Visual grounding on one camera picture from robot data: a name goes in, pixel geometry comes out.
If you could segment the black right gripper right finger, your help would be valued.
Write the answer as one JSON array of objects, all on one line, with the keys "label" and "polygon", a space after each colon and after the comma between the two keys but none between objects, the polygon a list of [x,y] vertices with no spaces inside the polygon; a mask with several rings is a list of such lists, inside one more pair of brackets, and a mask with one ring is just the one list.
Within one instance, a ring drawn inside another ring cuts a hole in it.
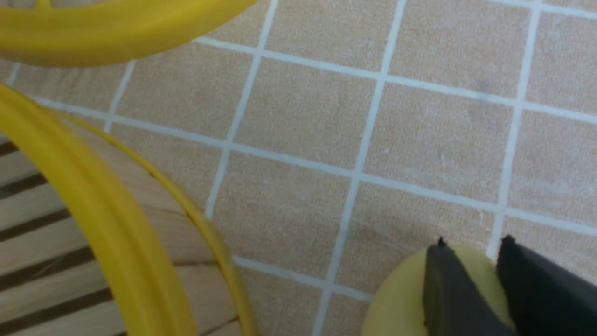
[{"label": "black right gripper right finger", "polygon": [[497,276],[520,336],[594,336],[597,288],[548,258],[502,239]]}]

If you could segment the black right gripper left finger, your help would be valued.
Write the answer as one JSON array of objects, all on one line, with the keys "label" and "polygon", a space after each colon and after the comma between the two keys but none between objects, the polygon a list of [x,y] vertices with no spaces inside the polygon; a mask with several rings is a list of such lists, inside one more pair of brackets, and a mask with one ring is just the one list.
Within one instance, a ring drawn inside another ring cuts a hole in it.
[{"label": "black right gripper left finger", "polygon": [[443,238],[427,247],[422,296],[429,336],[514,336]]}]

